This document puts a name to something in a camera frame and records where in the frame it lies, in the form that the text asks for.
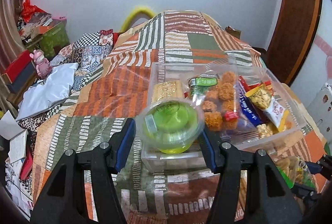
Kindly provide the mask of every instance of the plastic lid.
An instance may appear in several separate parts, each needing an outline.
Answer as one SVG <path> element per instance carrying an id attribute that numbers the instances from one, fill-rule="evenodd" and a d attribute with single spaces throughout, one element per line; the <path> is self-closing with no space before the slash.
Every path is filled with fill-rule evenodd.
<path id="1" fill-rule="evenodd" d="M 202 132 L 204 114 L 192 101 L 167 99 L 145 108 L 135 121 L 144 143 L 165 153 L 180 153 Z"/>

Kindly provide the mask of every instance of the bed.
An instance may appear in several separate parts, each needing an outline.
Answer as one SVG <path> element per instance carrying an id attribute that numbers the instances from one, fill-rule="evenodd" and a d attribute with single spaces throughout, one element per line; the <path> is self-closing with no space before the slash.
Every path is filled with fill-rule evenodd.
<path id="1" fill-rule="evenodd" d="M 235 56 L 239 65 L 262 66 L 259 52 L 200 12 L 165 11 L 120 35 L 103 63 L 83 79 L 82 87 L 61 107 L 49 111 L 49 119 L 39 126 L 34 148 L 33 200 L 37 200 L 66 149 L 82 152 L 108 141 L 128 117 L 136 116 L 146 106 L 152 62 L 208 63 L 223 58 L 225 53 Z M 293 98 L 308 123 L 290 135 L 276 154 L 300 155 L 315 162 L 324 154 L 324 138 L 301 102 L 294 95 Z M 165 214 L 172 223 L 204 222 L 219 176 L 208 169 L 150 174 L 141 163 L 140 152 L 141 143 L 136 137 L 125 168 L 112 175 L 126 219 L 136 222 L 142 217 L 136 207 L 140 212 L 151 213 L 160 223 L 166 222 L 161 217 Z M 97 220 L 90 172 L 85 171 L 84 177 L 89 217 Z M 321 191 L 326 180 L 317 175 L 314 181 Z M 243 214 L 239 203 L 236 220 Z"/>

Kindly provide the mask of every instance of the door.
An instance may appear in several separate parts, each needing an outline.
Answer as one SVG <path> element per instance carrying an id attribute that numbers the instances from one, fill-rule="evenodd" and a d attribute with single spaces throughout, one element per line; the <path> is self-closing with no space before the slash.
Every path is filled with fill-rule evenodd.
<path id="1" fill-rule="evenodd" d="M 290 85 L 310 50 L 319 21 L 321 0 L 282 0 L 266 65 Z"/>

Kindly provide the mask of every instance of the yellow arch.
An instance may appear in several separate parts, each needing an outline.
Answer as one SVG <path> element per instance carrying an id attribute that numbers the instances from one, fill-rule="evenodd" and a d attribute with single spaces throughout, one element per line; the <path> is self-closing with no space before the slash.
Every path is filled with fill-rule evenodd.
<path id="1" fill-rule="evenodd" d="M 136 7 L 123 22 L 120 32 L 127 31 L 130 28 L 132 20 L 140 13 L 147 15 L 150 19 L 156 16 L 156 14 L 148 7 Z"/>

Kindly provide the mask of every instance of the pink toy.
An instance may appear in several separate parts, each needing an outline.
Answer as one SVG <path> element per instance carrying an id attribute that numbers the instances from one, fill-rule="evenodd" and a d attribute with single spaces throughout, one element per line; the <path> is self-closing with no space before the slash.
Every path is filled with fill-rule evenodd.
<path id="1" fill-rule="evenodd" d="M 47 75 L 52 71 L 52 67 L 49 66 L 49 61 L 44 57 L 44 52 L 40 49 L 34 50 L 30 57 L 36 64 L 36 70 L 39 77 L 45 79 Z"/>

